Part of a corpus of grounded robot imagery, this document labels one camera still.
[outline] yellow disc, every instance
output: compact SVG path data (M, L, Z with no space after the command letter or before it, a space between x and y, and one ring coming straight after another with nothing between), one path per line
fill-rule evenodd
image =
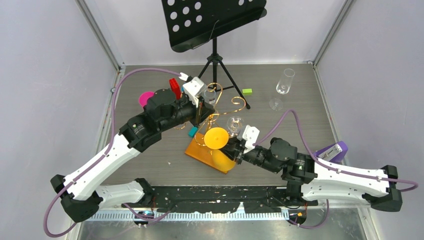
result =
M221 149L228 143L228 132L222 127L209 129L204 135L204 144L210 149Z
M212 150L212 161L215 167L223 172L230 171L236 165L235 161L231 161L220 150Z

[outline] teal block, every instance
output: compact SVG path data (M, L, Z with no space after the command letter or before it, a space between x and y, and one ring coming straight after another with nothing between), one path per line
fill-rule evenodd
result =
M188 135L191 137L191 138L194 138L194 136L195 136L195 134L196 134L196 132L198 131L198 128L197 127L192 127L191 128L191 130L188 132Z

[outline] clear glass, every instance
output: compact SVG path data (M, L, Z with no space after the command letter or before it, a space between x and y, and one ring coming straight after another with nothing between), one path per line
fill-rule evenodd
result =
M284 70L280 80L278 81L276 90L279 94L288 94L292 87L293 78L295 77L295 71L291 68Z
M281 111L283 109L283 101L279 98L269 100L269 107L274 111Z
M272 98L269 101L269 107L275 111L281 111L283 109L283 101L281 95L289 93L292 87L293 78L295 77L295 71L291 68L286 68L275 87L277 97Z
M209 104L214 104L216 97L217 97L217 92L214 89L206 89L203 92L203 98Z
M240 133L240 130L244 126L244 121L239 116L232 116L226 122L226 127L228 128L228 134L231 137L237 136Z

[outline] white cable clip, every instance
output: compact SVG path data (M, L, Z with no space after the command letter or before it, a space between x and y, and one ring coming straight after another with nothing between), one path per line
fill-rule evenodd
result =
M189 78L189 76L183 72L179 73L181 76L179 76L178 78L183 80L184 82L187 82L187 79Z

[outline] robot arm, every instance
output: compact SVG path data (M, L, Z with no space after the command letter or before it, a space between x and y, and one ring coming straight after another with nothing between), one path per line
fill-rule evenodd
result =
M259 135L256 127L245 126L237 139L230 139L220 149L231 160L241 164L249 162L275 174L282 171L281 178L287 181L286 197L294 205L305 202L327 199L343 200L359 204L370 204L373 209L385 212L398 212L402 207L402 196L394 182L368 179L359 176L342 174L329 170L316 163L308 155L298 152L281 138L272 138L270 148L262 146L252 148ZM397 179L395 166L387 165L381 169L361 169L317 160L329 167L337 167L341 171L362 174L372 177Z
M90 161L71 174L56 175L50 182L58 193L73 179L89 168L102 155L104 159L71 185L61 197L64 211L76 222L82 222L99 209L122 203L147 204L153 190L147 181L138 178L120 185L100 185L120 166L144 152L162 139L162 132L190 121L194 126L215 112L200 93L206 85L197 77L183 85L184 93L177 99L170 89L160 89L148 99L144 112L128 120L115 135L112 148L105 155L106 146Z

